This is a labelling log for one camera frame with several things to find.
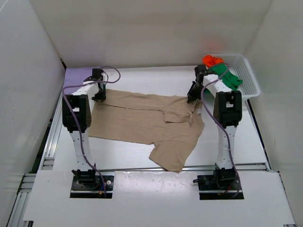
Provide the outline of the purple t shirt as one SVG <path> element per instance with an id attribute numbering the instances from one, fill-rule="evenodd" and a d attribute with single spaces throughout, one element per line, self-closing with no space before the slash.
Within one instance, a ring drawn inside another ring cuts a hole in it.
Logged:
<path id="1" fill-rule="evenodd" d="M 64 87 L 80 85 L 84 79 L 92 75 L 92 68 L 67 68 L 65 72 Z"/>

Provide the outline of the beige t shirt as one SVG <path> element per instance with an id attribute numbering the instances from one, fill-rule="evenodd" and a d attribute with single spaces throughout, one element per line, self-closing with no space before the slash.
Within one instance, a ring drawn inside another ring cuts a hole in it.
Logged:
<path id="1" fill-rule="evenodd" d="M 182 96 L 160 96 L 109 89 L 92 110 L 89 136 L 154 145 L 149 158 L 180 172 L 203 131 L 202 103 Z"/>

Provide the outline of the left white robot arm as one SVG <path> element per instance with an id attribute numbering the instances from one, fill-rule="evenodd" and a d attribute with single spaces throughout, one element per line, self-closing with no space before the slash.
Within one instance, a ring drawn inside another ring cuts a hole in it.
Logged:
<path id="1" fill-rule="evenodd" d="M 72 170 L 76 181 L 88 190 L 104 190 L 105 181 L 92 161 L 89 128 L 92 123 L 91 107 L 95 101 L 106 99 L 106 73 L 93 68 L 82 84 L 62 88 L 62 123 L 74 144 L 77 169 Z"/>

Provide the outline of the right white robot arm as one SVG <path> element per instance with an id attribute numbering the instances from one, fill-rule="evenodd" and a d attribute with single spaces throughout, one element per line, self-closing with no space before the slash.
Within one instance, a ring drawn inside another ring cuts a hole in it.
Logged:
<path id="1" fill-rule="evenodd" d="M 195 183 L 199 190 L 226 190 L 239 182 L 237 170 L 233 160 L 234 137 L 242 119 L 242 94 L 232 90 L 223 83 L 223 76 L 217 75 L 212 69 L 201 64 L 194 68 L 195 81 L 192 82 L 187 93 L 189 103 L 196 100 L 204 101 L 204 91 L 207 89 L 214 96 L 214 108 L 211 113 L 205 106 L 206 112 L 218 128 L 218 156 L 212 175 L 199 175 Z"/>

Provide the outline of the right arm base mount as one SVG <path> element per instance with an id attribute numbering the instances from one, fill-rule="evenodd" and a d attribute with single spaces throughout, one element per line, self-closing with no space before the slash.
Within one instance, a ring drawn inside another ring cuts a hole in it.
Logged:
<path id="1" fill-rule="evenodd" d="M 235 168 L 216 167 L 211 175 L 198 175 L 197 184 L 200 200 L 243 200 L 241 183 Z"/>

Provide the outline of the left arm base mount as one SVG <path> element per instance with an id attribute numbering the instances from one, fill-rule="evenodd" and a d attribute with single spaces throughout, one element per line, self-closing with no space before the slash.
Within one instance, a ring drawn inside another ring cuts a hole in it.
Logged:
<path id="1" fill-rule="evenodd" d="M 114 175 L 101 176 L 95 170 L 72 170 L 70 198 L 111 199 L 114 189 Z"/>

